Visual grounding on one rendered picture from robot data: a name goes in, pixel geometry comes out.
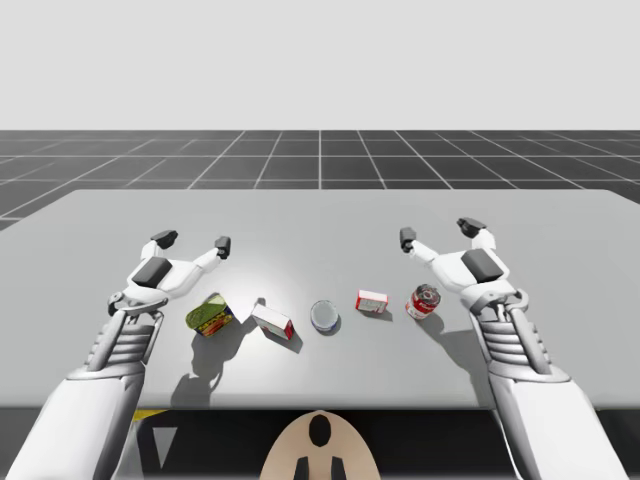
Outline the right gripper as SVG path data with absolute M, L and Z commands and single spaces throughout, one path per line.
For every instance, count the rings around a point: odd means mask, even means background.
M 515 294 L 509 283 L 510 270 L 493 251 L 496 239 L 487 226 L 476 219 L 457 220 L 461 233 L 471 240 L 471 250 L 441 254 L 417 240 L 411 227 L 399 232 L 400 248 L 410 258 L 430 265 L 440 284 L 459 296 L 465 306 L 473 306 L 486 294 L 508 297 Z

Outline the red and white can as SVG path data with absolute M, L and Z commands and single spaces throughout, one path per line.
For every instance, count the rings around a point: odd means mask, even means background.
M 440 301 L 441 295 L 436 287 L 421 284 L 411 293 L 405 309 L 414 320 L 424 320 L 435 311 Z

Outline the small red and white carton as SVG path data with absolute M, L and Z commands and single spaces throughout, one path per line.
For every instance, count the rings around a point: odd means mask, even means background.
M 382 293 L 359 290 L 355 308 L 363 312 L 382 314 L 388 306 L 388 296 Z

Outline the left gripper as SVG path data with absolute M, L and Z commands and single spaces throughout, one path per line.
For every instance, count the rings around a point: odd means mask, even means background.
M 189 293 L 199 278 L 199 269 L 211 273 L 231 251 L 231 238 L 219 237 L 214 247 L 196 258 L 193 263 L 164 258 L 178 237 L 176 230 L 153 235 L 143 246 L 143 260 L 127 278 L 125 297 L 130 302 L 152 303 L 165 298 L 172 300 Z

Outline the tan robot part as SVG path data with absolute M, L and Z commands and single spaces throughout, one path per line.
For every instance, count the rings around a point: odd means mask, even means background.
M 272 445 L 260 480 L 381 480 L 360 433 L 342 417 L 314 411 L 292 421 Z

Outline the green and blue rectangular can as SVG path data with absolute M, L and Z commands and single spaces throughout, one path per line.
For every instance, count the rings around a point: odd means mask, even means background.
M 198 335 L 210 337 L 231 323 L 234 318 L 226 300 L 219 293 L 214 293 L 189 312 L 185 322 Z

